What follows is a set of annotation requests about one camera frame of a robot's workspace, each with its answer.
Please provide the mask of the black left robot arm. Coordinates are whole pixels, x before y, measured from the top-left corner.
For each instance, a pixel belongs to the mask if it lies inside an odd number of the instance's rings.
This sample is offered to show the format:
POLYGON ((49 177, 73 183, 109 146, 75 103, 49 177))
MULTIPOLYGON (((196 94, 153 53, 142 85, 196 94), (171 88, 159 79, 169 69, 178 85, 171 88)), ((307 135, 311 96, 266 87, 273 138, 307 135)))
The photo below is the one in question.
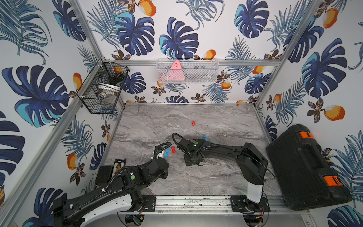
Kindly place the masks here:
POLYGON ((115 199, 130 198, 126 211, 138 211, 144 206, 141 190, 159 178, 166 179, 168 168, 165 159, 152 159, 142 165, 121 168, 104 186, 85 195, 72 199, 63 195, 54 201, 54 226, 80 227, 87 214, 115 199))

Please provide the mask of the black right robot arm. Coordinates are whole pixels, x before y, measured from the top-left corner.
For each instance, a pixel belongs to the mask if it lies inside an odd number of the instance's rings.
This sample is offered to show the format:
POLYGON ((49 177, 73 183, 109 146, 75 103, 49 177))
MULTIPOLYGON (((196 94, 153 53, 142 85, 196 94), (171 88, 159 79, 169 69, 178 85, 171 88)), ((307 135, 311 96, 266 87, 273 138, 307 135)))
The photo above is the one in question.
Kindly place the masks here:
POLYGON ((254 145, 246 142, 242 146, 228 146, 206 140, 191 141, 182 138, 177 143, 177 148, 184 153, 184 161, 187 166, 201 165, 205 159, 219 159, 236 163, 247 182, 243 213, 254 213, 253 209, 261 207, 268 159, 254 145))

